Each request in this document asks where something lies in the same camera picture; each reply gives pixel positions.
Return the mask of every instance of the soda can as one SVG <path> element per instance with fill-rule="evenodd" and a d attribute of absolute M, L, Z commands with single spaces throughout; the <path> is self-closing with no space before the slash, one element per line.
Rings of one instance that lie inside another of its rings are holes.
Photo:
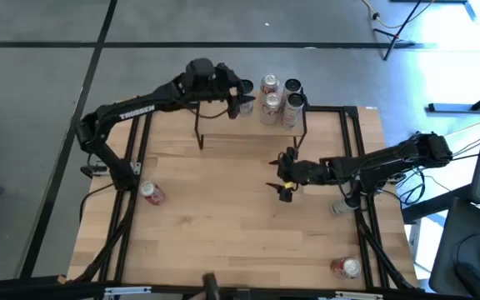
<path fill-rule="evenodd" d="M 273 74 L 264 75 L 260 85 L 260 92 L 268 95 L 269 93 L 276 93 L 279 88 L 279 79 Z"/>
<path fill-rule="evenodd" d="M 331 271 L 337 278 L 357 278 L 360 276 L 360 262 L 353 257 L 342 257 L 331 263 Z"/>
<path fill-rule="evenodd" d="M 284 87 L 282 88 L 282 97 L 281 97 L 281 106 L 284 108 L 285 103 L 288 100 L 288 96 L 291 93 L 299 93 L 301 89 L 301 83 L 297 79 L 288 79 L 284 83 Z"/>
<path fill-rule="evenodd" d="M 305 98 L 293 92 L 288 95 L 286 103 L 284 103 L 284 109 L 282 110 L 282 127 L 291 129 L 296 126 L 303 106 L 305 105 Z"/>
<path fill-rule="evenodd" d="M 248 94 L 253 90 L 253 82 L 243 79 L 242 80 L 242 85 L 243 85 L 243 92 L 244 94 Z M 248 115 L 251 114 L 253 111 L 253 101 L 240 104 L 240 115 Z"/>
<path fill-rule="evenodd" d="M 155 182 L 146 181 L 140 185 L 140 194 L 152 205 L 160 205 L 166 201 L 164 192 Z"/>
<path fill-rule="evenodd" d="M 360 206 L 359 203 L 355 203 L 351 198 L 344 198 L 342 200 L 336 201 L 332 206 L 331 206 L 331 213 L 333 215 L 339 215 L 343 213 L 349 213 L 354 211 L 356 208 Z"/>
<path fill-rule="evenodd" d="M 260 111 L 260 122 L 266 125 L 272 125 L 277 121 L 281 98 L 275 93 L 269 93 L 262 99 L 262 109 Z"/>

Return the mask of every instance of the wooden tabletop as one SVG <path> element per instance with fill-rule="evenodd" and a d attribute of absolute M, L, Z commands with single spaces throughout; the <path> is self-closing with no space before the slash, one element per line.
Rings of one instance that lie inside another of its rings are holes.
<path fill-rule="evenodd" d="M 384 148 L 377 110 L 360 107 L 359 115 L 366 152 Z M 291 146 L 289 138 L 205 137 L 200 151 L 193 118 L 187 111 L 153 115 L 142 180 L 156 182 L 167 201 L 153 206 L 137 198 L 125 283 L 201 286 L 201 276 L 214 271 L 225 287 L 365 288 L 362 276 L 338 279 L 331 274 L 333 259 L 360 259 L 353 215 L 335 217 L 329 212 L 332 203 L 342 198 L 338 188 L 300 187 L 293 202 L 285 203 L 264 184 L 280 182 L 276 167 L 268 162 Z M 237 121 L 222 118 L 224 123 Z M 348 124 L 353 141 L 351 120 Z M 337 113 L 307 112 L 307 125 L 300 159 L 317 161 L 344 154 Z M 129 128 L 130 122 L 119 123 L 108 139 L 118 156 L 123 155 Z M 96 178 L 91 190 L 109 183 L 109 177 Z M 108 189 L 88 199 L 69 278 L 78 276 L 104 244 L 114 195 Z M 387 255 L 417 285 L 398 201 L 380 195 L 376 206 Z M 376 260 L 371 249 L 370 253 L 378 285 Z M 110 269 L 112 278 L 114 267 Z"/>
<path fill-rule="evenodd" d="M 264 125 L 260 120 L 262 111 L 261 94 L 256 92 L 253 101 L 253 111 L 249 115 L 239 115 L 234 122 L 228 117 L 215 119 L 199 118 L 199 133 L 208 136 L 283 136 L 300 137 L 303 135 L 303 116 L 300 114 L 297 125 L 291 129 L 283 128 L 281 119 L 278 118 L 273 125 Z M 200 113 L 203 116 L 213 116 L 227 109 L 225 102 L 201 103 Z"/>

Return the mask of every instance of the floor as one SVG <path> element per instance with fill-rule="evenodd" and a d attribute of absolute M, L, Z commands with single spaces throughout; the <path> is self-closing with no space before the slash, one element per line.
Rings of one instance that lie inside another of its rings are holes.
<path fill-rule="evenodd" d="M 391 24 L 413 7 L 370 2 Z M 480 9 L 480 0 L 474 3 Z M 0 41 L 96 42 L 108 5 L 0 0 Z M 126 0 L 116 6 L 107 42 L 386 43 L 373 34 L 376 27 L 359 0 Z M 435 3 L 402 36 L 428 46 L 395 50 L 387 62 L 384 50 L 372 49 L 104 49 L 84 112 L 149 93 L 191 59 L 206 57 L 254 82 L 267 72 L 298 78 L 312 104 L 377 107 L 388 145 L 416 131 L 447 134 L 480 122 L 477 115 L 425 109 L 430 102 L 480 99 L 480 25 L 465 6 Z M 0 279 L 16 272 L 92 55 L 92 48 L 0 48 L 0 185 L 6 189 L 0 196 Z M 89 185 L 79 172 L 85 161 L 74 143 L 35 275 L 67 271 L 78 204 Z"/>

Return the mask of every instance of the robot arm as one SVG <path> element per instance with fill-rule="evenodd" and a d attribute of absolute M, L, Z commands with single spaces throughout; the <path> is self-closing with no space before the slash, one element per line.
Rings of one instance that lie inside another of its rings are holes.
<path fill-rule="evenodd" d="M 444 167 L 453 160 L 453 154 L 444 137 L 439 137 L 435 133 L 418 133 L 397 146 L 361 157 L 325 157 L 320 158 L 319 162 L 295 162 L 296 159 L 298 159 L 298 151 L 289 147 L 286 153 L 281 153 L 276 161 L 270 162 L 278 165 L 277 175 L 285 183 L 284 185 L 267 183 L 267 185 L 277 189 L 279 200 L 291 202 L 292 193 L 297 190 L 298 184 L 341 185 L 350 182 L 352 190 L 347 194 L 342 190 L 344 199 L 332 206 L 332 212 L 339 214 L 361 209 L 362 195 L 374 193 L 395 174 L 417 167 Z M 373 237 L 363 214 L 356 214 L 356 218 L 358 231 L 366 238 L 396 286 L 402 289 L 414 289 L 394 267 L 388 255 Z"/>
<path fill-rule="evenodd" d="M 107 165 L 118 191 L 134 188 L 138 183 L 129 162 L 116 156 L 105 143 L 110 130 L 116 123 L 155 111 L 173 112 L 194 108 L 201 101 L 226 101 L 227 114 L 234 119 L 240 112 L 240 104 L 253 101 L 251 91 L 225 64 L 213 66 L 210 60 L 199 58 L 191 61 L 186 72 L 158 87 L 154 92 L 136 96 L 127 101 L 102 105 L 86 115 L 76 126 L 77 140 L 81 149 L 95 154 Z"/>
<path fill-rule="evenodd" d="M 397 146 L 387 147 L 361 157 L 323 157 L 319 162 L 300 161 L 298 151 L 289 147 L 276 161 L 277 176 L 285 184 L 268 183 L 277 189 L 279 199 L 292 201 L 297 185 L 336 185 L 359 181 L 363 193 L 372 193 L 393 175 L 426 167 L 440 168 L 453 159 L 444 137 L 435 133 L 418 133 Z"/>

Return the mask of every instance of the red soda can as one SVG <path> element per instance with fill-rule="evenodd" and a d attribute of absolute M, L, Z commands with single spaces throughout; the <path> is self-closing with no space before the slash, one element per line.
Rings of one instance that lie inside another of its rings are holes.
<path fill-rule="evenodd" d="M 164 192 L 155 182 L 146 181 L 140 185 L 140 194 L 152 205 L 160 205 L 166 201 Z"/>
<path fill-rule="evenodd" d="M 342 257 L 331 263 L 332 273 L 338 278 L 357 278 L 362 271 L 360 262 L 353 257 Z"/>

